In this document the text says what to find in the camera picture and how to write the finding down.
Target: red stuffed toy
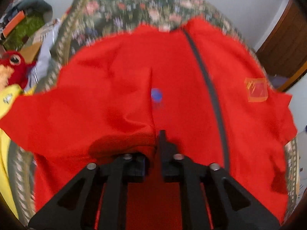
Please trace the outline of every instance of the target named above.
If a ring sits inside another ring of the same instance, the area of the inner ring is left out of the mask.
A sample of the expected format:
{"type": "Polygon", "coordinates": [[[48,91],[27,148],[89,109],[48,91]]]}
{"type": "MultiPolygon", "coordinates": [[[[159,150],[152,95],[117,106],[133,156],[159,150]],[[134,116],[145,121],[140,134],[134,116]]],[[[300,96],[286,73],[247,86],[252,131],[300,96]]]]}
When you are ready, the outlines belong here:
{"type": "Polygon", "coordinates": [[[0,66],[3,65],[10,73],[7,85],[18,84],[22,89],[26,87],[28,83],[27,74],[35,64],[36,61],[27,64],[23,56],[16,51],[7,51],[0,59],[0,66]]]}

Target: black stripe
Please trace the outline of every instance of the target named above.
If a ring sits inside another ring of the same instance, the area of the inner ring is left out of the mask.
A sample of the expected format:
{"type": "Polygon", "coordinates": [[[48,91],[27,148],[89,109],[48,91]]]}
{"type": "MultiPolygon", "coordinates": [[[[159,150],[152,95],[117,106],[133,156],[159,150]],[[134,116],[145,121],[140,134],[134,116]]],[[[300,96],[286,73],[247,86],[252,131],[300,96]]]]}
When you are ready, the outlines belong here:
{"type": "Polygon", "coordinates": [[[228,150],[228,144],[227,144],[226,131],[225,131],[222,113],[221,113],[221,109],[220,109],[220,105],[219,105],[219,100],[217,98],[216,91],[214,89],[213,83],[209,78],[208,72],[205,68],[205,64],[201,59],[201,56],[200,56],[200,54],[197,50],[195,43],[193,42],[190,35],[184,29],[183,29],[183,32],[185,33],[185,36],[188,39],[188,42],[191,46],[191,49],[194,53],[194,56],[195,56],[195,58],[198,62],[199,68],[201,69],[201,72],[203,74],[205,83],[208,87],[209,95],[210,95],[210,98],[211,98],[211,103],[212,103],[212,106],[213,106],[213,109],[214,109],[215,117],[216,117],[216,120],[217,120],[217,125],[218,125],[218,128],[219,128],[220,139],[221,139],[221,142],[222,142],[222,148],[223,148],[223,152],[224,152],[224,166],[225,166],[225,170],[229,172],[229,150],[228,150]]]}

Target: black mount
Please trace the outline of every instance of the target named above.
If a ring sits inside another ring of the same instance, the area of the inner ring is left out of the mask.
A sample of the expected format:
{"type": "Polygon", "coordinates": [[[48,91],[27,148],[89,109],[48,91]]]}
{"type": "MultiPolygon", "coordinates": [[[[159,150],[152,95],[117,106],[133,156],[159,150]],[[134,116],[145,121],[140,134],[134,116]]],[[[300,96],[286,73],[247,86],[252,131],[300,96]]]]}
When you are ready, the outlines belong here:
{"type": "MultiPolygon", "coordinates": [[[[162,175],[178,182],[183,230],[278,230],[278,220],[223,168],[179,154],[160,131],[162,175]]],[[[127,184],[142,182],[144,155],[125,154],[107,165],[90,163],[29,222],[36,230],[125,230],[127,184]]]]}
{"type": "Polygon", "coordinates": [[[142,182],[146,157],[125,154],[112,163],[88,164],[30,220],[36,230],[91,230],[100,206],[98,230],[125,229],[128,182],[142,182]]]}
{"type": "Polygon", "coordinates": [[[218,164],[203,166],[178,154],[165,131],[159,139],[164,180],[180,183],[183,230],[280,228],[277,218],[218,164]]]}

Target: plush toy eye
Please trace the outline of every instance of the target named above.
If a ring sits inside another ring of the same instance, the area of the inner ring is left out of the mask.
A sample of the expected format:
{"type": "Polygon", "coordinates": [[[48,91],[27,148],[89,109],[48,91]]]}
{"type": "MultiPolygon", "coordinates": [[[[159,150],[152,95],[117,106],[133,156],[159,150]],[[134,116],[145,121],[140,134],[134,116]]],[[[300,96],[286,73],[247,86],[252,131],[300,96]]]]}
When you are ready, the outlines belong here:
{"type": "Polygon", "coordinates": [[[10,57],[10,64],[13,65],[13,66],[17,66],[21,63],[21,59],[20,57],[17,55],[17,54],[13,54],[11,57],[10,57]]]}

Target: wooden door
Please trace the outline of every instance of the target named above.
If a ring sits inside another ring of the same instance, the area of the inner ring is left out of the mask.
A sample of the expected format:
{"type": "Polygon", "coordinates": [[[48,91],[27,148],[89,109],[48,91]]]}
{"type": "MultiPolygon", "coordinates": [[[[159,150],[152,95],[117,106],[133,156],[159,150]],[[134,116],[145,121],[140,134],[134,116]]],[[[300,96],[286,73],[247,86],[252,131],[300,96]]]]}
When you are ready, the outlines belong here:
{"type": "Polygon", "coordinates": [[[272,76],[291,78],[302,69],[307,61],[307,22],[292,1],[256,54],[272,76]]]}

